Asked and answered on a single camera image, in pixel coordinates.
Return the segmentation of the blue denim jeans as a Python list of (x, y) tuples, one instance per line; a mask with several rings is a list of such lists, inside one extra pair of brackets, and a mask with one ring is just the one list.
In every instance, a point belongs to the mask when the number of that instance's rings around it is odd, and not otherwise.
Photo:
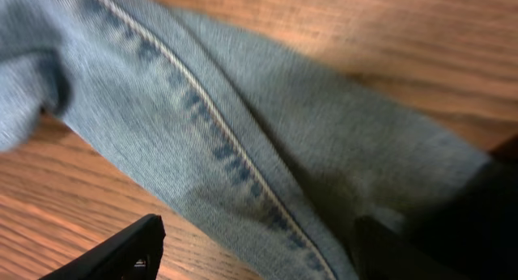
[(47, 110), (267, 279), (354, 279), (490, 162), (423, 115), (264, 37), (151, 0), (1, 0), (1, 148)]

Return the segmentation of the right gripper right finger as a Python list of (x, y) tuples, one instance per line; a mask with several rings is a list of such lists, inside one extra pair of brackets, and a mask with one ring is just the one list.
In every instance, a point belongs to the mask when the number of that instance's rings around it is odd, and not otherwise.
[(369, 216), (357, 218), (351, 254), (361, 280), (466, 280)]

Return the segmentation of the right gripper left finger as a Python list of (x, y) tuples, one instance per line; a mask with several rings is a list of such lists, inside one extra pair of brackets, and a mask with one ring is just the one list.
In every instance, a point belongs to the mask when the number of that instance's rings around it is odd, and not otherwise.
[(41, 280), (156, 280), (165, 236), (162, 218), (147, 214)]

